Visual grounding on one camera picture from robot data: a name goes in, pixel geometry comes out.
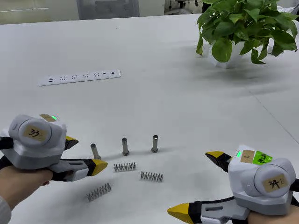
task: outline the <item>metal peg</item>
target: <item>metal peg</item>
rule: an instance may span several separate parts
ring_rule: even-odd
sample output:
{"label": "metal peg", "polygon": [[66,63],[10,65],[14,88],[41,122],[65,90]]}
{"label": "metal peg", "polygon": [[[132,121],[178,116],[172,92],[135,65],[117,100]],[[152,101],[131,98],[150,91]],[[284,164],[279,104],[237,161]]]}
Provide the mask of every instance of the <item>metal peg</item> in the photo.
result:
{"label": "metal peg", "polygon": [[127,139],[126,139],[126,138],[123,138],[121,141],[122,141],[122,149],[123,149],[122,154],[123,154],[124,156],[127,156],[127,155],[130,154],[130,152],[129,152],[129,150],[128,150]]}
{"label": "metal peg", "polygon": [[158,152],[158,136],[154,135],[153,137],[153,148],[151,148],[152,153]]}
{"label": "metal peg", "polygon": [[90,148],[92,149],[94,159],[100,160],[101,157],[99,155],[97,146],[93,143],[93,144],[90,145]]}

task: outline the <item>green leaf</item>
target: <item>green leaf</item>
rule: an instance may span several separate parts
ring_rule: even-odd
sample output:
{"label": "green leaf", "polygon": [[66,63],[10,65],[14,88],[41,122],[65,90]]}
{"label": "green leaf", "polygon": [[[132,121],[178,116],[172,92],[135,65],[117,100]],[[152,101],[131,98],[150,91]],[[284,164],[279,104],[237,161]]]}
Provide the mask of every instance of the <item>green leaf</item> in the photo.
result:
{"label": "green leaf", "polygon": [[209,44],[212,44],[213,41],[215,40],[215,36],[214,36],[214,28],[210,28],[210,29],[207,29],[205,30],[203,33],[202,33],[202,36],[203,38],[209,42]]}
{"label": "green leaf", "polygon": [[255,49],[252,49],[251,52],[251,61],[253,64],[264,64],[264,62],[260,61],[258,58],[258,51]]}
{"label": "green leaf", "polygon": [[258,15],[260,14],[259,8],[252,9],[251,11],[247,9],[244,10],[251,16],[252,19],[254,19],[255,22],[257,22]]}
{"label": "green leaf", "polygon": [[243,20],[244,16],[243,16],[243,14],[231,14],[229,16],[229,19],[235,24],[239,20]]}
{"label": "green leaf", "polygon": [[212,8],[219,12],[232,10],[232,6],[226,0],[213,4]]}
{"label": "green leaf", "polygon": [[270,38],[263,38],[263,39],[262,39],[262,43],[263,43],[263,49],[262,49],[262,50],[265,50],[265,49],[268,50],[269,39],[270,39]]}
{"label": "green leaf", "polygon": [[296,24],[293,21],[289,21],[288,22],[288,27],[291,29],[293,38],[296,39],[296,36],[298,34],[298,30],[297,30]]}
{"label": "green leaf", "polygon": [[262,22],[253,22],[248,27],[246,27],[246,31],[248,36],[255,36],[257,35],[258,31],[263,28]]}
{"label": "green leaf", "polygon": [[212,47],[212,55],[218,62],[228,62],[232,54],[233,45],[227,38],[216,40]]}
{"label": "green leaf", "polygon": [[230,5],[234,6],[236,5],[238,0],[226,0]]}
{"label": "green leaf", "polygon": [[237,44],[241,41],[241,38],[238,37],[236,34],[234,34],[233,40],[234,40],[235,44]]}
{"label": "green leaf", "polygon": [[280,30],[273,30],[271,34],[274,41],[277,42],[277,44],[281,46],[284,50],[297,51],[295,40],[288,33]]}
{"label": "green leaf", "polygon": [[267,11],[262,12],[261,15],[265,15],[268,17],[276,17],[276,16],[281,15],[281,13],[277,10],[267,10]]}
{"label": "green leaf", "polygon": [[202,40],[202,35],[200,33],[197,48],[196,48],[196,53],[198,53],[199,55],[202,55],[202,45],[203,45],[203,40]]}
{"label": "green leaf", "polygon": [[218,26],[215,29],[215,36],[216,37],[222,37],[222,36],[227,36],[232,33],[234,33],[235,28],[234,24],[230,22],[220,22]]}
{"label": "green leaf", "polygon": [[299,17],[299,15],[294,15],[291,13],[281,13],[282,15],[284,15],[286,18],[290,19],[290,20],[295,20]]}
{"label": "green leaf", "polygon": [[253,41],[253,47],[254,48],[258,48],[259,46],[261,46],[263,43],[260,40],[254,40]]}
{"label": "green leaf", "polygon": [[258,60],[263,60],[268,54],[268,49],[264,49],[261,51],[260,56],[258,57]]}
{"label": "green leaf", "polygon": [[253,41],[245,41],[244,47],[240,52],[240,55],[245,55],[246,53],[250,52],[253,48]]}
{"label": "green leaf", "polygon": [[215,3],[217,0],[202,0],[202,2],[207,3],[207,4],[213,4]]}
{"label": "green leaf", "polygon": [[208,21],[210,21],[211,17],[210,15],[214,12],[215,10],[212,7],[209,7],[203,14],[200,15],[200,17],[197,19],[197,25],[199,29],[202,27],[202,25]]}
{"label": "green leaf", "polygon": [[277,3],[275,1],[271,3],[271,9],[277,10]]}
{"label": "green leaf", "polygon": [[276,42],[274,42],[274,46],[273,46],[273,51],[272,54],[277,57],[278,55],[280,55],[282,52],[284,51],[284,49],[282,47],[280,47]]}
{"label": "green leaf", "polygon": [[263,0],[247,0],[247,4],[245,6],[249,10],[261,8],[263,6]]}
{"label": "green leaf", "polygon": [[267,29],[267,28],[263,28],[261,29],[258,33],[257,33],[257,36],[259,37],[272,37],[270,34],[271,34],[271,31],[270,29]]}
{"label": "green leaf", "polygon": [[247,34],[247,31],[243,24],[239,24],[237,30],[235,31],[235,35],[237,35],[239,38],[248,41],[249,37]]}

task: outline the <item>power strip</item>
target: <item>power strip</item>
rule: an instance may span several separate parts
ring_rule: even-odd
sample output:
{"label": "power strip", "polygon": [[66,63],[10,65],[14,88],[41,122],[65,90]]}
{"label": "power strip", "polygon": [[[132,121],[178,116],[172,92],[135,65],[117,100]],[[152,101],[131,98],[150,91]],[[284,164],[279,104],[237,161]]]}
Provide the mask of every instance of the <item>power strip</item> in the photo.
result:
{"label": "power strip", "polygon": [[55,75],[46,76],[39,81],[39,86],[45,85],[57,85],[65,83],[77,83],[85,81],[93,81],[107,78],[119,78],[121,77],[121,71],[119,70],[105,70],[105,71],[93,71],[81,74],[69,74],[69,75]]}

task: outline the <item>white table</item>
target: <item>white table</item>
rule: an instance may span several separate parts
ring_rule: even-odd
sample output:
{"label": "white table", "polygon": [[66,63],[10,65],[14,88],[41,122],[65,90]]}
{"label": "white table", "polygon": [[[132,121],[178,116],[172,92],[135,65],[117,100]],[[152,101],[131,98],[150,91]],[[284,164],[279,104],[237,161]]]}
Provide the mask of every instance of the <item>white table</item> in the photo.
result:
{"label": "white table", "polygon": [[[94,178],[40,188],[11,224],[182,223],[166,210],[232,195],[228,176],[204,153],[232,154],[239,144],[288,157],[299,170],[298,53],[268,56],[265,66],[245,57],[242,68],[214,68],[195,53],[197,17],[0,26],[1,127],[19,113],[56,114],[80,140],[64,158],[91,158],[94,142],[109,163]],[[45,75],[104,69],[122,77],[37,85]],[[129,157],[121,155],[124,136]],[[138,170],[115,174],[113,164],[123,161]],[[164,182],[140,181],[141,170],[163,173]],[[112,191],[87,203],[85,194],[106,182]]]}

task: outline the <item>metal spring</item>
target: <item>metal spring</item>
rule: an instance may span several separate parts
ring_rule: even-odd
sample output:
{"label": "metal spring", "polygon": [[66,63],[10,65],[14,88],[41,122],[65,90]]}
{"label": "metal spring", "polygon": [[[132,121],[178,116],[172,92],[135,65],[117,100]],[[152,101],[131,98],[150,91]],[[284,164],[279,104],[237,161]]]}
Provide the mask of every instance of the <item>metal spring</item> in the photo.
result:
{"label": "metal spring", "polygon": [[163,174],[157,174],[157,173],[150,173],[150,172],[141,171],[141,179],[162,182],[163,181]]}
{"label": "metal spring", "polygon": [[114,170],[115,172],[121,172],[121,171],[131,171],[136,169],[136,163],[124,163],[124,164],[114,164]]}
{"label": "metal spring", "polygon": [[91,191],[89,194],[87,194],[87,199],[89,202],[92,202],[93,200],[101,197],[102,195],[108,193],[109,191],[111,191],[111,186],[109,183]]}

